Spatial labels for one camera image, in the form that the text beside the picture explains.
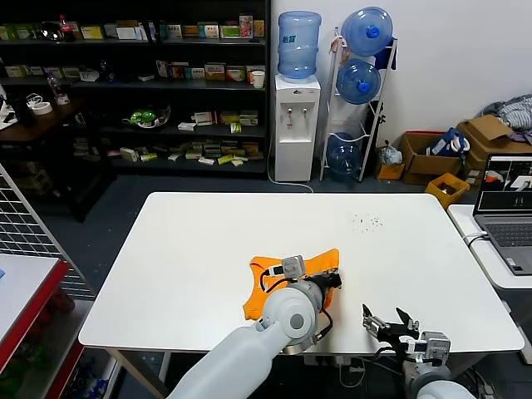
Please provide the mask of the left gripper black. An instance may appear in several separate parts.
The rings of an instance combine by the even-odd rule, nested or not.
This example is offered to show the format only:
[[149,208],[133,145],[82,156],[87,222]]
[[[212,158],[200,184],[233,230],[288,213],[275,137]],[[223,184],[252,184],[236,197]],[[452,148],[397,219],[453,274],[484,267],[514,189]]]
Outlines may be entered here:
[[341,287],[342,280],[338,273],[319,273],[315,275],[315,284],[320,287],[325,298],[332,289]]

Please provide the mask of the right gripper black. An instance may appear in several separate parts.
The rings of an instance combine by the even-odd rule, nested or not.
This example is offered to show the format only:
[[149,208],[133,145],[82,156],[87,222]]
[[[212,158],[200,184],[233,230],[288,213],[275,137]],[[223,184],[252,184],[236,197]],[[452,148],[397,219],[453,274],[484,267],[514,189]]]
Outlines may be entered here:
[[418,321],[415,321],[407,312],[396,308],[396,312],[403,324],[384,323],[379,317],[374,316],[366,304],[362,305],[362,325],[369,333],[379,333],[380,341],[389,343],[392,347],[407,347],[401,337],[418,339]]

